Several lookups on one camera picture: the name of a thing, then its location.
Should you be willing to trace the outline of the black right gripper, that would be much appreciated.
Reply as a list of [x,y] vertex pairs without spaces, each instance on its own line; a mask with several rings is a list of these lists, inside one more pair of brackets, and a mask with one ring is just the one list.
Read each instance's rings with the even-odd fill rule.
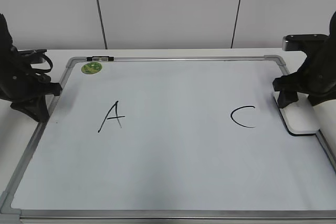
[[[322,41],[304,42],[302,51],[307,55],[299,68],[305,93],[312,106],[335,100],[335,15],[331,17],[329,35]],[[298,78],[281,76],[272,82],[279,92],[278,107],[283,109],[299,100]]]

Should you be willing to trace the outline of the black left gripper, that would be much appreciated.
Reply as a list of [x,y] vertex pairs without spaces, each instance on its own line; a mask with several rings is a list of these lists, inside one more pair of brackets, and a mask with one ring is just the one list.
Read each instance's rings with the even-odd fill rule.
[[[61,84],[51,82],[51,77],[47,75],[51,72],[51,60],[47,56],[44,58],[44,63],[29,64],[15,46],[1,52],[1,99],[21,101],[12,102],[10,107],[36,122],[47,122],[49,119],[45,95],[60,96],[62,93]],[[22,101],[40,92],[42,96]]]

